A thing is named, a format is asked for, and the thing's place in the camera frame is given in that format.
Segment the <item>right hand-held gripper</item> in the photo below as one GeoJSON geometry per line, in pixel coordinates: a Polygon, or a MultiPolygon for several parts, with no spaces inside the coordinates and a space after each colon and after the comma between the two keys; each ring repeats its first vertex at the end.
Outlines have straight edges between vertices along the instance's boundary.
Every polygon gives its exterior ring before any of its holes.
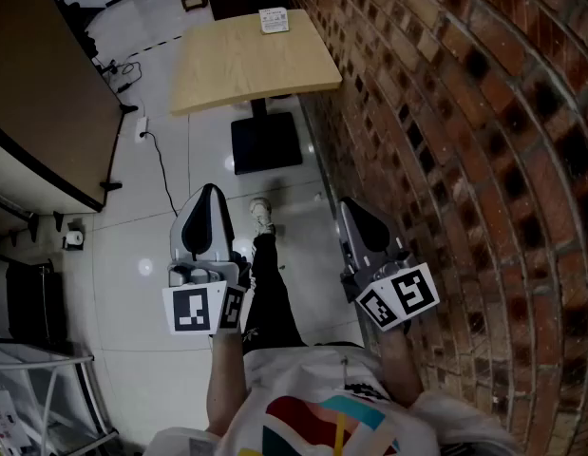
{"type": "Polygon", "coordinates": [[[384,212],[363,201],[342,198],[338,228],[350,265],[349,272],[341,275],[347,299],[381,332],[408,325],[413,317],[440,303],[427,263],[419,263],[411,252],[399,252],[398,227],[384,212]],[[391,258],[377,269],[370,266],[371,259],[383,257],[391,258]]]}

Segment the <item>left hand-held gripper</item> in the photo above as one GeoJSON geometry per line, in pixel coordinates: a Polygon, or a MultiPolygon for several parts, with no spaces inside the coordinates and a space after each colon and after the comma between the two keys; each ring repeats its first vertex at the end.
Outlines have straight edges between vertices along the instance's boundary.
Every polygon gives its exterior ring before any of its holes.
{"type": "Polygon", "coordinates": [[[174,260],[162,298],[174,335],[236,333],[249,290],[249,262],[231,260],[234,241],[227,201],[213,183],[203,185],[181,208],[170,230],[174,260]],[[198,255],[202,259],[195,261],[198,255]]]}

